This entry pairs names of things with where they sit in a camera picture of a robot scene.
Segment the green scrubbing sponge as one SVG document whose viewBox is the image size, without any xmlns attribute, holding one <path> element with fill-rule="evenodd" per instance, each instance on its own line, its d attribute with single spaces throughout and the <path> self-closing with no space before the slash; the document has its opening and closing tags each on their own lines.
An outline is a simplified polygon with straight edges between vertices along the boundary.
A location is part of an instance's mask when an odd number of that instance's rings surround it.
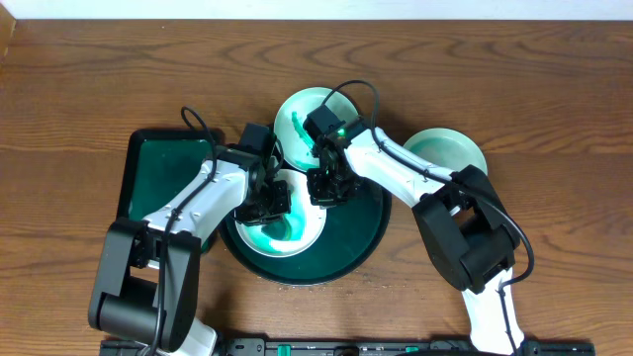
<svg viewBox="0 0 633 356">
<path fill-rule="evenodd" d="M 288 241 L 292 238 L 292 226 L 287 220 L 279 220 L 264 225 L 261 232 L 274 240 Z"/>
</svg>

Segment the white plate green smear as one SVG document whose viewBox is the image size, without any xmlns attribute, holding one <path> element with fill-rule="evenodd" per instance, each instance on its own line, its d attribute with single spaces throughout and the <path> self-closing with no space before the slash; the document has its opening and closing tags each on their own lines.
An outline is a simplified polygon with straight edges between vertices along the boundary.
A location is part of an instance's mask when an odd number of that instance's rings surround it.
<svg viewBox="0 0 633 356">
<path fill-rule="evenodd" d="M 285 180 L 291 193 L 291 211 L 283 215 L 292 226 L 292 238 L 288 241 L 274 240 L 265 236 L 260 225 L 244 225 L 235 222 L 241 240 L 254 252 L 273 258 L 286 258 L 306 251 L 320 236 L 325 222 L 326 210 L 311 203 L 308 180 L 305 173 L 281 169 L 278 180 Z"/>
</svg>

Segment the pale green plate top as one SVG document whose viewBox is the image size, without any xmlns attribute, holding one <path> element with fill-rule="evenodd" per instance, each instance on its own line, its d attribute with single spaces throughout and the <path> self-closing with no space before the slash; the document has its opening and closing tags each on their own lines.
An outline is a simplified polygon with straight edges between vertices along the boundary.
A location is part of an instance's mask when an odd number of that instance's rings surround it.
<svg viewBox="0 0 633 356">
<path fill-rule="evenodd" d="M 330 89 L 324 87 L 303 89 L 293 94 L 277 113 L 274 133 L 281 142 L 284 159 L 301 172 L 306 173 L 308 169 L 319 167 L 318 159 L 313 157 L 313 146 L 303 123 L 329 93 Z"/>
</svg>

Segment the pale green plate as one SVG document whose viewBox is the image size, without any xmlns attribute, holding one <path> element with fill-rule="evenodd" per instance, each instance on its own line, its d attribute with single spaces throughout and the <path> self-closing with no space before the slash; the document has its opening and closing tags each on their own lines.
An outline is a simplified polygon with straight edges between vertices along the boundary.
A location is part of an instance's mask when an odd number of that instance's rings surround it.
<svg viewBox="0 0 633 356">
<path fill-rule="evenodd" d="M 487 161 L 479 146 L 458 131 L 427 129 L 410 137 L 404 148 L 426 161 L 455 171 L 473 165 L 485 174 L 489 173 Z"/>
<path fill-rule="evenodd" d="M 301 172 L 306 173 L 308 169 L 319 167 L 318 159 L 313 157 L 313 146 L 303 123 L 329 93 L 330 89 L 324 87 L 303 89 L 293 94 L 277 113 L 274 133 L 281 142 L 284 159 Z"/>
</svg>

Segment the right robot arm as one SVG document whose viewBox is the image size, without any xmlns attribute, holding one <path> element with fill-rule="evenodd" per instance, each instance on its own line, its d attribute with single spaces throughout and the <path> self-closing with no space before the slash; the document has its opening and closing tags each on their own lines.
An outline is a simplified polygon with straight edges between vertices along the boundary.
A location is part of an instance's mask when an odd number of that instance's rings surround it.
<svg viewBox="0 0 633 356">
<path fill-rule="evenodd" d="M 524 340 L 511 298 L 514 251 L 522 232 L 481 169 L 430 163 L 364 123 L 307 124 L 319 166 L 308 172 L 314 204 L 349 199 L 362 179 L 407 204 L 429 259 L 464 298 L 470 338 L 482 352 L 513 355 Z"/>
</svg>

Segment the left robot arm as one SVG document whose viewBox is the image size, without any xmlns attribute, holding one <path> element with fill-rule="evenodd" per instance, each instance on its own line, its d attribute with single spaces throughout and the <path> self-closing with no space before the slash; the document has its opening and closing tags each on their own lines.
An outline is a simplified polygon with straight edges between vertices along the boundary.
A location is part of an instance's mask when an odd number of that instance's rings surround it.
<svg viewBox="0 0 633 356">
<path fill-rule="evenodd" d="M 116 219 L 106 233 L 90 326 L 140 343 L 141 355 L 212 350 L 213 330 L 194 324 L 202 246 L 230 214 L 271 223 L 289 212 L 273 154 L 273 147 L 215 146 L 162 208 L 140 221 Z"/>
</svg>

